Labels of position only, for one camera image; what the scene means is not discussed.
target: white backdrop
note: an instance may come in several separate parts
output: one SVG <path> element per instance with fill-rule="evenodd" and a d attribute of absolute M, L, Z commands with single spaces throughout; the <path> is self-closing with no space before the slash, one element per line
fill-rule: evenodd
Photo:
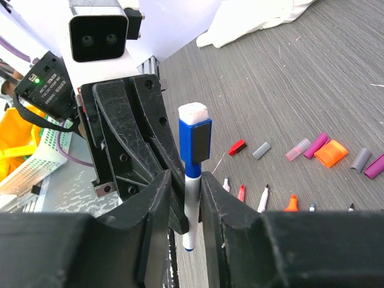
<path fill-rule="evenodd" d="M 47 47 L 59 54 L 56 44 L 58 0 L 11 0 L 10 4 L 45 40 Z M 154 55 L 163 61 L 209 28 L 221 0 L 139 0 L 142 22 L 137 41 L 127 48 L 135 64 Z"/>

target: white plastic basket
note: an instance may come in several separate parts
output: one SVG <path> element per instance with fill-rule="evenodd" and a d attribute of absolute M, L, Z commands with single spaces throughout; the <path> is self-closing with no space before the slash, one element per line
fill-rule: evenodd
<path fill-rule="evenodd" d="M 52 118 L 48 118 L 48 121 L 59 124 Z M 70 126 L 71 123 L 67 121 L 65 127 Z M 57 135 L 55 130 L 44 129 L 35 153 L 0 182 L 0 194 L 20 195 L 67 162 L 56 148 Z M 65 152 L 69 150 L 71 137 L 72 133 L 61 133 L 60 144 Z"/>

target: blue and white marker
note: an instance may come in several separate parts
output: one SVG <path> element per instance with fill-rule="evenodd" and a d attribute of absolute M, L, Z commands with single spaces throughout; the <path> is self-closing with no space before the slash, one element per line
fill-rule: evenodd
<path fill-rule="evenodd" d="M 189 232 L 183 235 L 182 244 L 187 251 L 196 246 L 202 162 L 209 159 L 211 130 L 212 120 L 205 105 L 190 103 L 179 107 L 180 157 L 185 162 L 184 213 L 190 226 Z"/>

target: gray marker cap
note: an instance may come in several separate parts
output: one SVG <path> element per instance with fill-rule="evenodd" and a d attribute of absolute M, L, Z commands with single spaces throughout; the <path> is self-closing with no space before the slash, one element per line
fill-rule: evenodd
<path fill-rule="evenodd" d="M 356 156 L 350 168 L 361 173 L 371 155 L 371 151 L 369 151 L 367 148 L 361 148 L 359 154 Z"/>
<path fill-rule="evenodd" d="M 263 156 L 268 150 L 270 150 L 271 146 L 268 142 L 265 142 L 262 146 L 260 146 L 256 151 L 252 153 L 252 156 L 258 160 Z"/>

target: gray table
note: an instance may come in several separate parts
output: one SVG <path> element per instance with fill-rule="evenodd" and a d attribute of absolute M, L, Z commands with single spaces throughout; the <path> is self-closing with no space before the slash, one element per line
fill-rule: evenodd
<path fill-rule="evenodd" d="M 213 171 L 239 139 L 248 148 L 225 155 L 215 172 L 228 176 L 232 193 L 246 185 L 246 203 L 256 208 L 265 184 L 271 186 L 268 210 L 282 210 L 292 193 L 301 209 L 315 202 L 318 210 L 384 207 L 384 175 L 369 180 L 349 169 L 361 147 L 374 156 L 384 150 L 384 7 L 382 0 L 318 0 L 288 25 L 247 35 L 221 49 L 198 49 L 190 43 L 160 65 L 168 80 L 163 94 L 169 122 L 178 136 L 177 108 L 200 101 L 214 120 Z M 284 155 L 303 138 L 321 131 L 342 143 L 349 154 L 328 169 L 304 157 L 288 162 Z M 259 161 L 252 152 L 264 141 L 272 149 Z M 87 159 L 85 143 L 73 138 L 71 153 Z M 46 211 L 88 211 L 100 215 L 117 197 L 97 199 L 91 169 L 68 163 L 52 174 Z M 178 237 L 181 287 L 205 288 L 206 263 L 201 230 L 193 253 Z"/>

